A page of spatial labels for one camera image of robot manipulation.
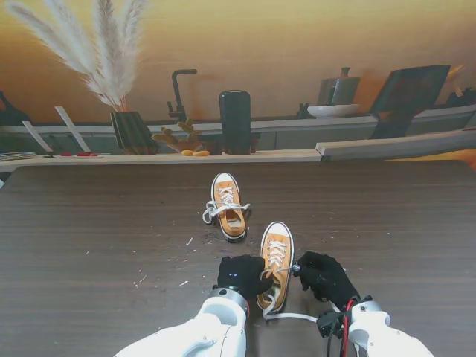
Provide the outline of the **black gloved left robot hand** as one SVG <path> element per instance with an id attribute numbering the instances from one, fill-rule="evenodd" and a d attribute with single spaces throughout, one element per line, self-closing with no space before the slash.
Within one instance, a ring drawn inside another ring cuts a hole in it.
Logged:
<path id="1" fill-rule="evenodd" d="M 219 273 L 215 289 L 231 289 L 240 293 L 246 300 L 267 292 L 273 285 L 273 279 L 262 276 L 265 260 L 262 257 L 241 255 L 223 257 L 219 264 Z"/>

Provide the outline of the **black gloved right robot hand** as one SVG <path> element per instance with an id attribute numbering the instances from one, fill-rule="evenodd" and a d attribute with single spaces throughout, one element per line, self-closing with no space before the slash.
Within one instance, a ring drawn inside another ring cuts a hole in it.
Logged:
<path id="1" fill-rule="evenodd" d="M 360 294 L 334 257 L 307 251 L 297 265 L 300 269 L 293 275 L 300 278 L 302 289 L 311 290 L 317 300 L 330 301 L 340 311 L 344 311 L 351 300 L 360 300 Z"/>

